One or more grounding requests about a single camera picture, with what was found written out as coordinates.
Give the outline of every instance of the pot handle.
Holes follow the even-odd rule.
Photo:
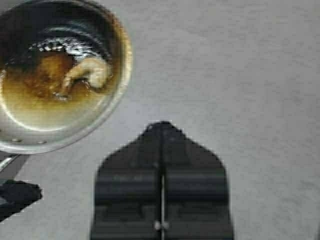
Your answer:
[[[20,156],[20,154],[8,154],[4,156],[4,160],[0,159],[0,173]]]

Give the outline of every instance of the brown liquid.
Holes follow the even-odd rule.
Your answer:
[[[57,99],[64,75],[74,65],[73,57],[64,52],[41,52],[30,69],[7,67],[0,77],[0,104],[6,113],[26,128],[36,131],[63,129],[90,114],[110,98],[119,79],[118,64],[104,89],[92,90],[77,81],[68,101]]]

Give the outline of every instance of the stainless steel pot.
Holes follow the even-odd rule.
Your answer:
[[[94,106],[75,105],[74,114],[62,110],[45,119],[44,114],[37,118],[21,109],[23,114],[17,119],[0,87],[0,151],[29,155],[66,147],[101,125],[126,91],[133,65],[128,34],[113,13],[89,0],[31,0],[3,13],[0,60],[7,62],[27,46],[54,37],[76,37],[93,45],[104,58],[117,58],[119,71],[112,91]]]

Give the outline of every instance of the white surface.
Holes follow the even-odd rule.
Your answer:
[[[100,0],[131,33],[135,72],[111,118],[18,179],[44,199],[1,240],[87,240],[104,156],[172,121],[225,164],[238,240],[313,240],[320,221],[320,2]]]

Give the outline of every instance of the black object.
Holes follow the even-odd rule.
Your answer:
[[[0,222],[42,198],[38,185],[0,179]]]
[[[169,122],[100,167],[91,240],[232,239],[223,165]]]

